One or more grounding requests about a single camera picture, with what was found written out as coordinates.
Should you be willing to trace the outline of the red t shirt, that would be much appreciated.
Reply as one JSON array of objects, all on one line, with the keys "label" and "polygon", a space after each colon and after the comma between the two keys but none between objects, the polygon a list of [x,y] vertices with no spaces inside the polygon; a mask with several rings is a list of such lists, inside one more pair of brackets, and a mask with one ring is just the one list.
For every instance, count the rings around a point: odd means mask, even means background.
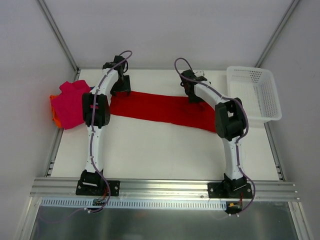
[{"label": "red t shirt", "polygon": [[216,132],[215,110],[206,102],[192,103],[186,96],[167,96],[132,91],[111,97],[112,115],[170,123]]}]

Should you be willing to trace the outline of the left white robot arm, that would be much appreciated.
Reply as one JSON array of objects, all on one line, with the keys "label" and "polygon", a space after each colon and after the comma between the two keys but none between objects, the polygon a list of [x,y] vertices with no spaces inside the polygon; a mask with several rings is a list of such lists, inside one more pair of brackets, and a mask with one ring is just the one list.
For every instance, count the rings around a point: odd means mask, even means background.
[{"label": "left white robot arm", "polygon": [[102,66],[102,76],[90,92],[82,95],[82,115],[88,130],[88,155],[84,171],[79,183],[87,187],[93,195],[104,191],[103,151],[104,131],[111,119],[111,98],[131,93],[130,77],[125,75],[128,70],[128,59],[121,54],[116,55],[112,62]]}]

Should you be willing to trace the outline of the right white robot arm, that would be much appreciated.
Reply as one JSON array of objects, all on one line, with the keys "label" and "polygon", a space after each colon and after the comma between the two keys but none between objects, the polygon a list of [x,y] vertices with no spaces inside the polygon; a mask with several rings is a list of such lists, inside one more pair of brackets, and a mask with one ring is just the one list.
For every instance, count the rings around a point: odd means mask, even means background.
[{"label": "right white robot arm", "polygon": [[242,138],[248,132],[248,119],[239,98],[230,98],[217,91],[204,76],[192,70],[179,74],[185,93],[192,102],[203,101],[214,109],[215,131],[222,139],[225,154],[225,173],[216,192],[235,198],[247,185],[242,168]]}]

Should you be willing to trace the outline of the pink folded t shirt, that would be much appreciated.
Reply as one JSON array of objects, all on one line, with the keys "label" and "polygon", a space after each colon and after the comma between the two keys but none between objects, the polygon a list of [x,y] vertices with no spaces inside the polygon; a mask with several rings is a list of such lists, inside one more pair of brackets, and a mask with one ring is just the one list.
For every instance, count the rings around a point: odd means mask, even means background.
[{"label": "pink folded t shirt", "polygon": [[59,89],[61,93],[52,101],[52,105],[61,121],[62,129],[73,129],[83,124],[82,96],[91,91],[89,85],[83,79],[66,81]]}]

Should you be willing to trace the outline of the white plastic basket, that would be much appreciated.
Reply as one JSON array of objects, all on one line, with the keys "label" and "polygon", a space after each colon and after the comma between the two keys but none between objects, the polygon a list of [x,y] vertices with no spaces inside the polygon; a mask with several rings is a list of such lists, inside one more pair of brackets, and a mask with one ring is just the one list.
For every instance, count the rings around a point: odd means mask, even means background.
[{"label": "white plastic basket", "polygon": [[240,98],[252,123],[279,121],[282,110],[274,76],[263,68],[229,66],[226,69],[227,91]]}]

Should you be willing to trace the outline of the orange folded t shirt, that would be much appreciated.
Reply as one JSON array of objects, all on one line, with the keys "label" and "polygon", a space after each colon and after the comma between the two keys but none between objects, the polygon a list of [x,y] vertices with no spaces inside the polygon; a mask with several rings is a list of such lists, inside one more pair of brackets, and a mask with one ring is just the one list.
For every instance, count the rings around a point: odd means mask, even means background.
[{"label": "orange folded t shirt", "polygon": [[62,124],[61,124],[61,121],[60,121],[60,118],[58,117],[57,115],[57,112],[55,110],[55,108],[53,107],[53,104],[52,104],[52,101],[54,99],[56,99],[58,97],[58,95],[50,95],[49,96],[49,100],[50,100],[50,109],[51,109],[51,112],[52,112],[52,121],[55,123],[55,125],[61,129],[62,128]]}]

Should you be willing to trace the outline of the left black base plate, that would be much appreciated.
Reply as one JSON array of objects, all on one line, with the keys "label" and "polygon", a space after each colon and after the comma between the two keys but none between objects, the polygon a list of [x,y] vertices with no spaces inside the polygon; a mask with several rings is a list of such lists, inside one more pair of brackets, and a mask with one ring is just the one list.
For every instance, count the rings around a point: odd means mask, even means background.
[{"label": "left black base plate", "polygon": [[118,197],[121,182],[118,180],[108,180],[107,182],[110,190],[102,179],[98,181],[98,184],[85,183],[80,179],[77,182],[75,194],[77,196],[103,196],[106,194],[106,196]]}]

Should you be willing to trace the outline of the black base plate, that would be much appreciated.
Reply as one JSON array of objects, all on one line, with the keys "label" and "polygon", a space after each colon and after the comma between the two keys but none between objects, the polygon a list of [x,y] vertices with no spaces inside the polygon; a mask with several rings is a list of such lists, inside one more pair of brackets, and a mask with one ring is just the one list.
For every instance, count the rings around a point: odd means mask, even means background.
[{"label": "black base plate", "polygon": [[107,182],[110,190],[102,179],[98,181],[98,184],[85,183],[80,179],[77,182],[75,194],[77,196],[103,196],[106,194],[106,196],[118,197],[121,182],[118,180],[108,180]]},{"label": "black base plate", "polygon": [[232,189],[231,185],[227,182],[209,182],[207,184],[208,196],[210,199],[252,199],[253,191],[251,185],[246,185]]}]

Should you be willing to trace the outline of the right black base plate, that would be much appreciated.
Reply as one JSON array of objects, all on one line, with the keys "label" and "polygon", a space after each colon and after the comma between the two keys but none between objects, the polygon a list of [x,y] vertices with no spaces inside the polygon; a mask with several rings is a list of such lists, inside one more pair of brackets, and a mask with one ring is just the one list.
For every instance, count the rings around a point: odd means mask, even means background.
[{"label": "right black base plate", "polygon": [[252,199],[253,191],[251,185],[246,185],[232,189],[231,185],[227,182],[209,182],[207,184],[208,196],[210,199]]}]

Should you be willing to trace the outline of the aluminium mounting rail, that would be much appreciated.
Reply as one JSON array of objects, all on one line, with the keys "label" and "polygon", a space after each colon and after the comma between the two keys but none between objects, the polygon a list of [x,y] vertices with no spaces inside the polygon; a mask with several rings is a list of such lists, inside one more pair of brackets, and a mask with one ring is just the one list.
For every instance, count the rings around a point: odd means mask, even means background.
[{"label": "aluminium mounting rail", "polygon": [[[295,183],[288,181],[255,181],[248,194],[255,194],[256,201],[300,202],[301,196]],[[208,200],[212,193],[222,188],[220,180],[155,180],[116,179],[111,193],[120,199],[155,200]],[[37,177],[32,185],[31,197],[73,197],[78,179],[73,177]]]}]

